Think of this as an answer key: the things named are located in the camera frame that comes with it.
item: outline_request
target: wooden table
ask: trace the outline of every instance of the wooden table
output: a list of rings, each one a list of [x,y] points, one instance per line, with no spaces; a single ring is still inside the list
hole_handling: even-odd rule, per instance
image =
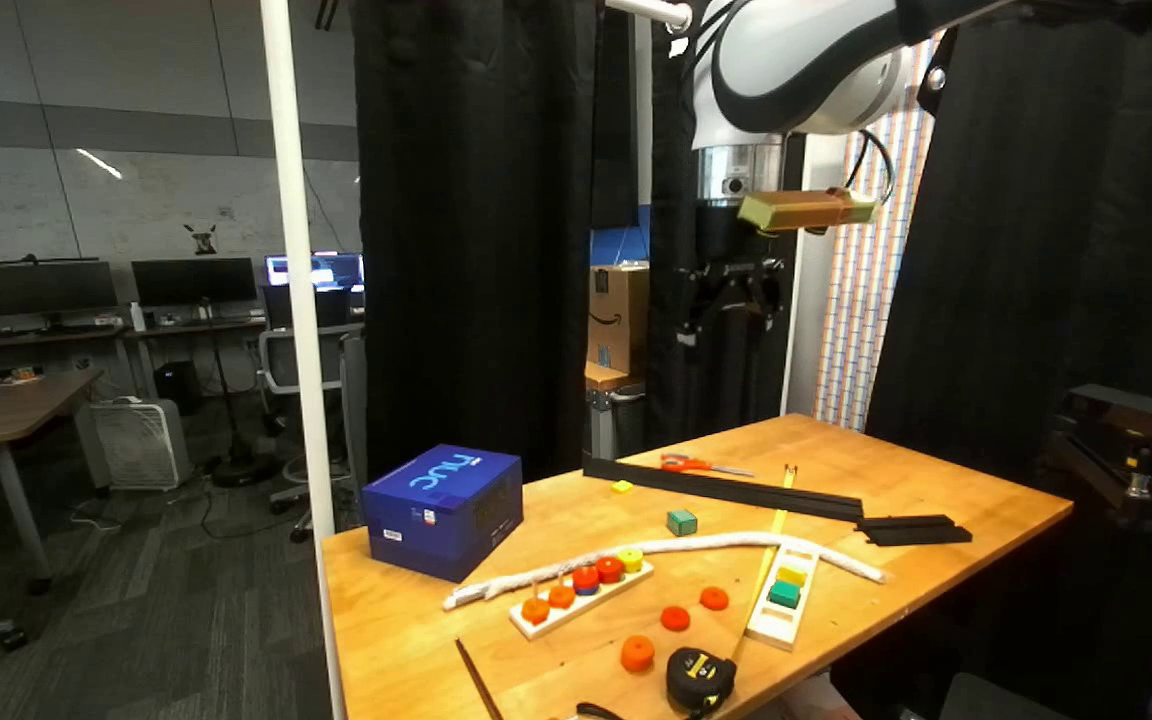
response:
[[[660,509],[693,509],[700,517],[700,531],[781,528],[784,534],[803,534],[885,566],[885,579],[872,583],[833,562],[819,562],[795,645],[784,648],[758,636],[742,636],[742,645],[734,648],[734,694],[723,703],[723,716],[753,710],[784,689],[824,671],[845,653],[901,625],[917,609],[932,603],[947,586],[965,583],[966,574],[1016,552],[1070,510],[1070,504],[1059,495],[1044,495],[803,415],[776,415],[671,446],[742,466],[758,482],[781,482],[784,464],[795,464],[795,488],[859,495],[867,517],[947,510],[957,523],[972,528],[972,545],[877,548],[850,523],[824,517],[784,510],[776,518],[776,510],[767,509],[742,509],[723,500],[671,495],[651,488],[616,493],[613,482],[589,481],[580,472],[526,482],[526,518],[466,579],[570,559],[625,538],[664,534]],[[671,557],[671,570],[727,570],[727,579],[742,579],[753,566],[764,566],[764,559],[747,552],[727,552],[721,559]],[[625,597],[608,598],[608,612],[628,612],[634,598],[664,603],[664,597],[651,591],[657,574],[649,574],[643,586],[628,586]],[[535,648],[526,648],[526,639],[503,618],[503,612],[525,591],[445,612],[438,603],[456,583],[374,562],[367,557],[362,528],[333,534],[325,545],[325,579],[347,716],[489,716],[474,683],[456,657],[456,636],[471,639],[466,648],[483,668],[489,683],[496,681],[490,694],[503,703],[503,716],[512,716],[517,706],[526,706],[517,710],[526,720],[570,716],[569,690],[591,689],[591,674],[577,668],[569,671],[570,689],[556,689],[556,671],[548,668],[548,660],[535,660]],[[605,618],[589,615],[570,618],[570,626],[580,625],[589,632],[608,626]],[[531,662],[535,681],[507,674],[517,671],[517,662]]]
[[[20,466],[11,459],[11,445],[41,433],[48,421],[69,411],[88,389],[96,370],[88,366],[56,366],[26,385],[0,385],[0,482],[17,518],[17,534],[26,548],[36,562],[36,579],[44,583],[50,574],[41,528],[32,523],[32,509],[20,482]]]

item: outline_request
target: gray carpet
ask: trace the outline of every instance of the gray carpet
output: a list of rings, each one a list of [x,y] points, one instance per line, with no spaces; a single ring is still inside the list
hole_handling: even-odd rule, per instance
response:
[[[229,445],[218,409],[183,424],[199,464]],[[17,459],[56,583],[26,591],[0,495],[0,615],[32,632],[0,648],[0,720],[333,716],[313,545],[269,510],[277,481],[96,500],[69,421]]]

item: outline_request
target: white pole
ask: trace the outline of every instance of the white pole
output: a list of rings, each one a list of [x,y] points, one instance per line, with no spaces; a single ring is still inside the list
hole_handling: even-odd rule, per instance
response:
[[[306,472],[306,517],[314,545],[314,583],[325,615],[325,660],[328,660],[328,694],[333,716],[339,716],[339,674],[337,674],[337,639],[333,609],[325,583],[325,538],[337,531],[333,518],[333,466],[328,466],[328,421],[325,421],[325,374],[320,374],[320,319],[313,308],[313,243],[302,211],[302,151],[301,151],[301,106],[295,106],[295,59],[293,59],[293,18],[288,0],[261,0],[263,22],[263,65],[269,65],[269,105],[272,105],[272,149],[280,173],[280,206],[285,206],[285,253],[293,272],[293,341],[295,341],[295,385],[301,385],[301,421],[302,421],[302,472]]]

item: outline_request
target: cardboard box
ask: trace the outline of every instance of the cardboard box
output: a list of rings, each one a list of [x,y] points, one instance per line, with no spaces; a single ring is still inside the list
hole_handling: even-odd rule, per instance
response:
[[[649,265],[597,265],[589,272],[582,361],[591,366],[640,374],[649,345],[649,276]]]
[[[362,488],[372,557],[464,579],[521,518],[517,454],[434,445]]]

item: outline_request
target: blue box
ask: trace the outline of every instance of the blue box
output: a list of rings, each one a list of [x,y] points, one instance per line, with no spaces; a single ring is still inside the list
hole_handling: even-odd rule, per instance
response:
[[[464,579],[525,518],[517,454],[434,445],[362,488],[374,559]]]

